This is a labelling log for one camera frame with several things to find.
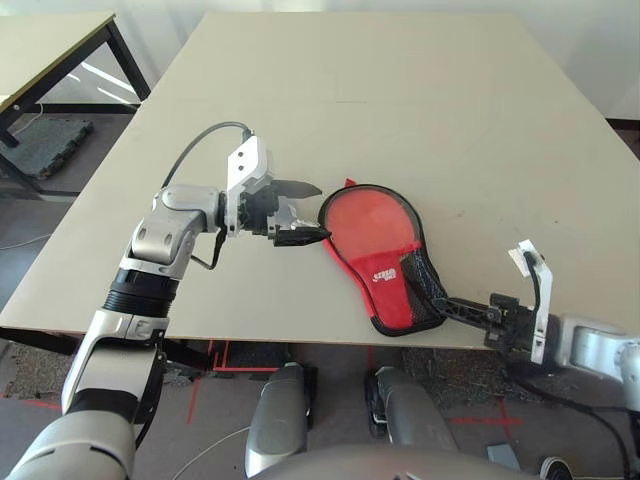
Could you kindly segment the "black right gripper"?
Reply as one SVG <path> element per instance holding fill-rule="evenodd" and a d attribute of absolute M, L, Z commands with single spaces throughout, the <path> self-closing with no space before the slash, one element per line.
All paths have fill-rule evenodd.
<path fill-rule="evenodd" d="M 535 316 L 533 311 L 522 306 L 517 298 L 492 293 L 489 305 L 500 313 L 498 321 L 493 319 L 489 306 L 459 298 L 435 298 L 434 308 L 442 315 L 463 323 L 489 322 L 484 345 L 493 350 L 530 350 L 533 340 Z"/>

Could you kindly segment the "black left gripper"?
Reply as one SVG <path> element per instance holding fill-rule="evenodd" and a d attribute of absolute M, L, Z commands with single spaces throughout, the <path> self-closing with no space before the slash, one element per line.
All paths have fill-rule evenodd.
<path fill-rule="evenodd" d="M 279 196 L 305 199 L 319 196 L 322 191 L 315 185 L 296 180 L 274 180 L 256 192 L 240 195 L 239 223 L 241 229 L 252 235 L 273 239 L 275 247 L 300 247 L 322 242 L 331 233 L 322 227 L 296 227 L 278 229 L 274 216 L 279 210 Z"/>

